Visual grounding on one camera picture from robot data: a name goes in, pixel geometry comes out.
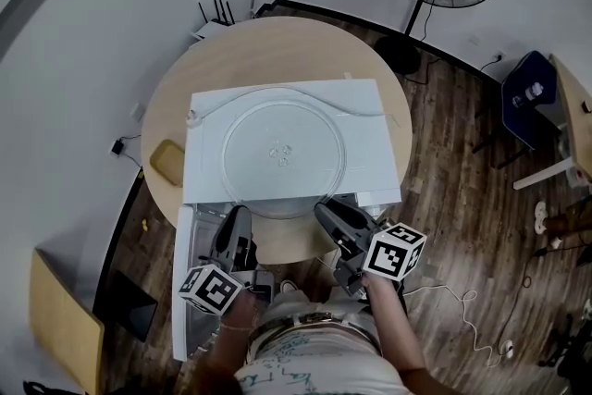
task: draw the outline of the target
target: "power outlet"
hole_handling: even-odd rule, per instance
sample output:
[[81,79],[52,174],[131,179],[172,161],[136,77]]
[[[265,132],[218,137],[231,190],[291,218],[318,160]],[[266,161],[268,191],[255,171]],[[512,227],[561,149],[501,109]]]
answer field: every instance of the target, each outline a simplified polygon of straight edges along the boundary
[[505,57],[506,57],[506,54],[500,50],[500,51],[497,51],[497,52],[495,53],[495,55],[493,55],[493,56],[491,57],[491,59],[492,59],[493,61],[503,61],[503,58],[505,58]]

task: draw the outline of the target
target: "round wooden table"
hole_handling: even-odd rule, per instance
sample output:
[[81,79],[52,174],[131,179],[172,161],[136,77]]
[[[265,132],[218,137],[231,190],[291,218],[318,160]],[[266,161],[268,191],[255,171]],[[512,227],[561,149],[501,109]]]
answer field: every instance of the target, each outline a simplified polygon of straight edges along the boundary
[[[409,106],[387,64],[355,36],[316,20],[272,17],[239,23],[188,50],[158,85],[142,126],[146,182],[165,217],[177,226],[182,189],[150,167],[150,155],[164,139],[184,148],[193,93],[344,77],[376,80],[384,111],[396,121],[389,120],[388,128],[402,180],[412,146]],[[335,249],[313,216],[279,221],[253,216],[253,239],[261,264],[299,262]]]

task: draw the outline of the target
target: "wooden floor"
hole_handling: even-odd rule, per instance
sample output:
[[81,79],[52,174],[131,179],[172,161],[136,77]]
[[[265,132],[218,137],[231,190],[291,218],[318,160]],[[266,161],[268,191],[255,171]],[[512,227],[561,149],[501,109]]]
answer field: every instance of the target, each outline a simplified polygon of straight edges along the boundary
[[[327,21],[369,44],[380,36],[282,7],[273,15]],[[422,68],[411,79],[425,81],[426,63],[434,59],[423,54]],[[472,154],[495,119],[487,115],[474,119],[475,111],[499,94],[497,84],[484,83],[444,60],[430,67],[427,85],[400,81],[412,113],[413,149],[402,183],[402,203],[389,213],[428,235],[419,266],[405,280],[406,289],[446,284],[459,296],[476,290],[478,296],[467,303],[466,316],[479,330],[477,346],[495,347],[506,339],[514,343],[513,359],[486,368],[489,351],[473,352],[473,331],[462,321],[461,304],[446,290],[424,290],[406,301],[431,371],[463,393],[561,393],[567,381],[537,363],[548,354],[549,331],[568,313],[579,321],[591,293],[592,265],[575,267],[581,249],[531,258],[535,249],[546,244],[533,230],[533,210],[542,199],[552,215],[563,212],[581,192],[570,190],[563,175],[521,191],[512,189],[514,180],[559,159],[552,141],[547,150],[523,156],[502,170],[489,163],[499,163],[517,150],[514,140]],[[143,219],[148,222],[147,232],[142,230]],[[171,357],[174,235],[142,185],[117,245],[111,273],[121,270],[159,304],[145,343],[115,324],[106,324],[105,392],[128,385],[147,393],[182,393],[190,386],[195,361],[181,364]],[[592,235],[582,233],[582,238],[592,241]],[[529,289],[521,288],[525,265],[532,279]],[[315,261],[275,269],[279,274],[292,274],[309,288],[318,270]],[[517,294],[513,317],[500,335]],[[492,362],[497,361],[494,355]]]

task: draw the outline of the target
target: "black power cord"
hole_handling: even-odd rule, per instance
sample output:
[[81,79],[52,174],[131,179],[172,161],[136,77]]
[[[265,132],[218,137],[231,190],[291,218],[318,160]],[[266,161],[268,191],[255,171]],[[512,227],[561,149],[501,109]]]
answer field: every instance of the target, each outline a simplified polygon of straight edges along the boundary
[[427,36],[427,30],[426,30],[426,28],[427,28],[427,21],[429,20],[429,18],[432,15],[432,8],[434,8],[434,4],[431,4],[429,6],[429,12],[427,13],[427,17],[425,18],[425,22],[424,22],[424,36],[422,37],[422,39],[420,40],[420,42],[422,42],[423,40],[426,39],[426,36]]
[[121,156],[125,156],[126,158],[129,158],[133,163],[135,163],[139,168],[142,168],[142,165],[140,165],[138,163],[138,160],[136,160],[133,156],[130,156],[128,154],[124,154],[123,152],[120,153]]
[[500,341],[501,341],[501,338],[503,337],[503,333],[506,331],[506,328],[508,327],[508,324],[510,323],[510,320],[512,319],[512,315],[514,314],[514,310],[516,309],[516,305],[518,303],[518,297],[520,296],[520,293],[522,292],[522,288],[528,289],[532,285],[533,279],[530,278],[528,275],[526,275],[526,270],[528,269],[528,266],[530,265],[531,260],[535,257],[545,256],[547,253],[571,251],[573,249],[581,249],[582,247],[589,247],[590,245],[592,245],[592,244],[584,243],[584,245],[575,245],[574,247],[565,247],[563,249],[551,249],[551,250],[548,250],[547,248],[543,248],[543,249],[537,250],[535,253],[533,253],[528,258],[528,260],[526,261],[526,265],[524,266],[524,271],[522,274],[521,287],[516,292],[516,296],[514,298],[514,302],[512,304],[512,309],[510,310],[510,314],[508,315],[508,318],[506,319],[506,322],[504,323],[504,325],[501,327],[501,331],[499,332],[498,338],[496,340],[496,348],[498,349],[498,355],[505,356],[509,351],[512,350],[512,348],[510,348],[506,352],[501,352],[500,351]]
[[487,63],[486,65],[482,66],[479,71],[483,72],[483,70],[485,68],[487,68],[489,65],[495,65],[496,63],[499,63],[501,61],[501,59],[503,58],[502,55],[498,55],[497,58],[493,61],[490,61],[489,63]]
[[585,247],[588,247],[589,245],[592,245],[592,242],[586,243],[584,241],[584,239],[582,239],[582,234],[580,234],[579,232],[577,233],[577,238],[580,240],[580,242],[582,242],[585,245]]
[[421,82],[419,80],[412,80],[407,76],[403,76],[403,78],[409,82],[414,82],[415,84],[421,84],[422,86],[426,86],[429,83],[429,67],[441,60],[442,58],[435,59],[434,61],[428,61],[427,66],[425,67],[425,82]]

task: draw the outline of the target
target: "shoe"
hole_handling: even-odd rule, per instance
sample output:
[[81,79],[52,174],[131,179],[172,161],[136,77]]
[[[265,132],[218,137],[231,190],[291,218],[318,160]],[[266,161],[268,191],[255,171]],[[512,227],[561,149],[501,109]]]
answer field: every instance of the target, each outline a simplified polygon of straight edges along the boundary
[[544,201],[539,201],[536,203],[535,206],[535,233],[537,235],[541,235],[547,230],[545,226],[543,226],[543,221],[548,217],[547,214],[547,203]]
[[559,246],[561,245],[561,243],[562,243],[562,240],[559,237],[556,237],[555,239],[553,239],[550,242],[549,245],[551,246],[551,249],[555,250],[555,249],[558,249],[559,248]]
[[292,291],[298,291],[296,283],[294,283],[292,280],[284,280],[279,284],[280,293],[290,293]]

